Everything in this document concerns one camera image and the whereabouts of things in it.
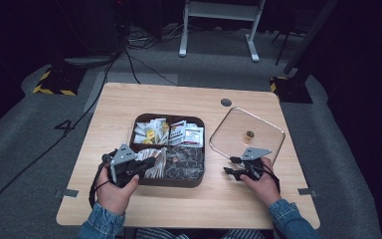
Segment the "person's right hand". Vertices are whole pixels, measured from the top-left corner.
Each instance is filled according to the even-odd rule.
[[[267,170],[270,170],[273,173],[272,161],[269,158],[263,157],[262,163],[264,168],[268,167],[269,169]],[[281,199],[275,181],[267,173],[263,173],[258,181],[254,181],[245,174],[242,174],[240,178],[255,191],[257,197],[268,207]]]
[[[97,179],[97,202],[105,209],[122,215],[128,206],[129,198],[138,186],[138,180],[139,176],[136,174],[123,188],[107,183],[109,178],[105,166]]]

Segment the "wire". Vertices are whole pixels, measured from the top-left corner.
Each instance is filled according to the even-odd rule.
[[[93,101],[93,103],[90,105],[90,107],[86,110],[85,113],[74,123],[74,125],[70,128],[68,128],[64,134],[59,137],[48,149],[46,149],[42,154],[40,154],[36,159],[34,159],[32,162],[30,162],[26,167],[24,167],[20,172],[17,173],[9,182],[5,184],[0,190],[0,195],[19,177],[21,176],[27,169],[29,169],[33,164],[35,164],[37,161],[39,161],[43,156],[45,156],[50,150],[52,150],[60,141],[62,141],[75,127],[79,122],[87,115],[87,113],[93,108],[93,105],[97,102],[101,91],[103,89],[104,83],[107,81],[107,74],[110,70],[111,66],[113,65],[114,61],[119,57],[119,53],[116,54],[116,56],[112,59],[112,61],[107,65],[107,67],[104,70],[104,79],[101,83],[100,90],[98,91],[97,97]]]
[[[138,59],[136,59],[136,58],[134,58],[134,57],[131,57],[131,56],[129,56],[129,57],[130,57],[131,59],[133,59],[133,60],[135,60],[135,61],[141,63],[144,67],[150,69],[152,72],[154,72],[155,74],[157,74],[159,77],[163,78],[164,80],[168,81],[168,82],[171,83],[172,85],[174,85],[174,86],[176,86],[176,87],[178,86],[178,85],[176,85],[175,83],[173,83],[173,82],[169,81],[168,79],[166,79],[165,77],[163,77],[162,75],[160,75],[156,70],[154,70],[154,69],[152,69],[151,67],[145,65],[142,61],[140,61],[140,60],[138,60]]]
[[[134,66],[132,65],[131,56],[129,56],[129,53],[128,53],[128,51],[126,51],[126,48],[124,48],[123,50],[124,50],[126,56],[128,57],[129,65],[131,66],[132,75],[134,76],[135,80],[139,84],[141,84],[141,82],[138,80],[137,76],[135,75],[135,70],[134,70]]]

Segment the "transparent container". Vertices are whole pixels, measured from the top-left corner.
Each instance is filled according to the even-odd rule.
[[[231,108],[210,137],[210,146],[223,156],[242,157],[248,147],[269,149],[276,161],[285,139],[284,131],[241,108]]]

